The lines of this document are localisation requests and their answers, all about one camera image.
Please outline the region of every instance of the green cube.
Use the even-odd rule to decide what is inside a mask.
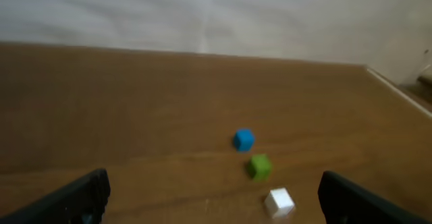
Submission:
[[[253,180],[266,180],[271,172],[270,160],[265,154],[254,155],[248,163],[247,170]]]

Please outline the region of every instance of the wooden table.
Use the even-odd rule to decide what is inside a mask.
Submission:
[[[432,123],[364,67],[28,45],[0,61],[0,215],[104,167],[104,223],[271,223],[282,186],[293,223],[324,223],[324,170],[432,220]],[[267,182],[244,170],[256,153]]]

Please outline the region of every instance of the cube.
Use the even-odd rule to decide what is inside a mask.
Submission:
[[[255,181],[266,180],[271,172],[271,163],[265,154],[254,155],[247,165],[247,171]]]
[[[255,137],[249,129],[240,129],[234,136],[234,146],[239,152],[247,152],[252,148]]]
[[[294,208],[294,202],[285,188],[270,191],[264,204],[272,218],[285,217]]]

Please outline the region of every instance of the dark object in background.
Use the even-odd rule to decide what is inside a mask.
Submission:
[[[97,224],[110,193],[107,171],[97,169],[0,219],[0,224]]]
[[[318,197],[327,224],[429,223],[331,171],[324,172]]]

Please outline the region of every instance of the cube top face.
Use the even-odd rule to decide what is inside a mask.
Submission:
[[[276,190],[270,191],[270,195],[274,199],[278,208],[287,208],[294,206],[294,202],[292,201],[288,191],[285,188],[279,188]]]
[[[265,154],[252,156],[250,162],[254,165],[257,172],[270,172],[271,163]]]
[[[238,151],[244,152],[250,150],[254,141],[255,137],[249,129],[240,129],[234,136],[234,145]]]

